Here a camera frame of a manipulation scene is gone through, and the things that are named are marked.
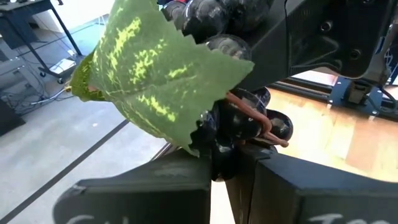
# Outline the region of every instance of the desk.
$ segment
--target desk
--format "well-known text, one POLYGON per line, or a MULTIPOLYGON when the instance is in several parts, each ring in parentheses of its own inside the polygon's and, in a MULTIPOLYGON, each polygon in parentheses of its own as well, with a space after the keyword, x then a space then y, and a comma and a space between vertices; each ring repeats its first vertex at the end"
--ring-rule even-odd
POLYGON ((54 6, 52 5, 50 0, 35 0, 35 1, 26 1, 26 2, 15 2, 15 3, 8 3, 6 5, 0 6, 0 19, 4 19, 8 24, 10 30, 21 39, 21 41, 29 48, 32 54, 37 58, 39 63, 41 64, 42 68, 39 68, 40 71, 52 75, 57 78, 63 78, 61 74, 57 74, 51 72, 48 66, 44 63, 44 61, 40 58, 37 54, 35 49, 31 46, 31 39, 29 37, 29 32, 31 30, 24 30, 24 24, 27 24, 27 19, 31 16, 38 14, 40 12, 51 10, 57 20, 59 21, 63 31, 67 35, 69 41, 72 43, 73 48, 76 50, 78 56, 81 56, 80 49, 78 48, 77 44, 73 40, 71 34, 69 33, 68 29, 65 27, 65 24, 62 22, 60 16, 58 15, 57 11, 55 10, 54 6))

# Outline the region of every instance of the gray floor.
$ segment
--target gray floor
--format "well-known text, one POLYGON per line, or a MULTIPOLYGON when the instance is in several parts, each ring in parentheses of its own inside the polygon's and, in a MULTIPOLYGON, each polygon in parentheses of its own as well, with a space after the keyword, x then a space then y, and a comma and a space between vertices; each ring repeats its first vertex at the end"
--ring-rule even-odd
MULTIPOLYGON (((101 25, 91 24, 76 30, 73 37, 83 54, 93 49, 102 29, 101 25)), ((54 39, 49 36, 51 32, 39 32, 41 39, 54 39)), ((38 49, 38 53, 46 63, 56 63, 67 56, 64 42, 67 41, 48 44, 38 49)), ((36 69, 35 58, 31 54, 25 58, 33 62, 31 65, 36 69)), ((49 92, 61 88, 52 77, 42 80, 49 92)), ((25 115, 24 119, 25 125, 0 137, 0 219, 124 120, 111 103, 83 103, 78 98, 54 101, 25 115)), ((75 182, 112 176, 137 167, 164 144, 163 139, 128 124, 10 223, 53 223, 54 202, 75 182)))

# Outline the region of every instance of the wooden floor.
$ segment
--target wooden floor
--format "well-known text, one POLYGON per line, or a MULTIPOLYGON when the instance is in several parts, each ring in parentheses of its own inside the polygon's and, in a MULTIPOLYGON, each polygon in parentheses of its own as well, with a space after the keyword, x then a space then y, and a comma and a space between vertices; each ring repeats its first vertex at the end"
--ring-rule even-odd
MULTIPOLYGON (((398 123, 368 117, 277 90, 269 109, 294 124, 290 146, 280 153, 377 180, 398 182, 398 123)), ((213 183, 211 223, 234 223, 224 183, 213 183)))

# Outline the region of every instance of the wall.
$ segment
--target wall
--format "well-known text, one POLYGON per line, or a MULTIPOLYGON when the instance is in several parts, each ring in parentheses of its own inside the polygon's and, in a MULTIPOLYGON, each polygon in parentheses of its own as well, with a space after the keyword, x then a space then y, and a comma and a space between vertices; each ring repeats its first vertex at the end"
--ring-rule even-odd
MULTIPOLYGON (((72 29, 108 14, 113 2, 114 0, 63 0, 62 6, 59 6, 57 1, 52 1, 52 4, 67 29, 72 29)), ((34 19, 41 29, 63 32, 57 18, 51 11, 35 15, 34 19)))

